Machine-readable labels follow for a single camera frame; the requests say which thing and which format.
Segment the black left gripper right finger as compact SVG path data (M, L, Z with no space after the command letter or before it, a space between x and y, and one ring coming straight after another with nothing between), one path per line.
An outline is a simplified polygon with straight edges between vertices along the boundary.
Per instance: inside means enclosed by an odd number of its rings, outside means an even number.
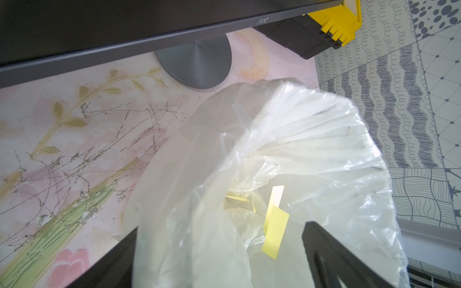
M353 255L317 222L307 222L302 234L316 288L390 288L392 285Z

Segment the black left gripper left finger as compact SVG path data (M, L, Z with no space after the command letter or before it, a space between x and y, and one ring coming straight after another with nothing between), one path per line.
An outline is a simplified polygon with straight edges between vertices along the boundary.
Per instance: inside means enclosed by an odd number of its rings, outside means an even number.
M131 288L138 229L132 230L113 249L68 288Z

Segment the yellow sticky note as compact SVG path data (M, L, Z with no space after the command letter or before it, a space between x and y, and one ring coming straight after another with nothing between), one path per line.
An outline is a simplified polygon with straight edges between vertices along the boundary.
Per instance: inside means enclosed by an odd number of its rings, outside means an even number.
M268 209L264 221L264 234L267 233L268 225L270 222L271 214L274 208L278 208L282 200L283 191L285 186L274 186L271 191Z
M254 204L251 201L249 201L247 198L243 198L243 197L239 197L239 196L232 196L232 195L229 195L229 194L226 194L225 198L232 199L232 200L237 200L237 201L244 202L244 203L248 203L248 204L250 204L252 206L253 212L257 213L256 206L254 206Z
M264 223L265 241L262 252L276 260L288 224L289 214L272 206Z

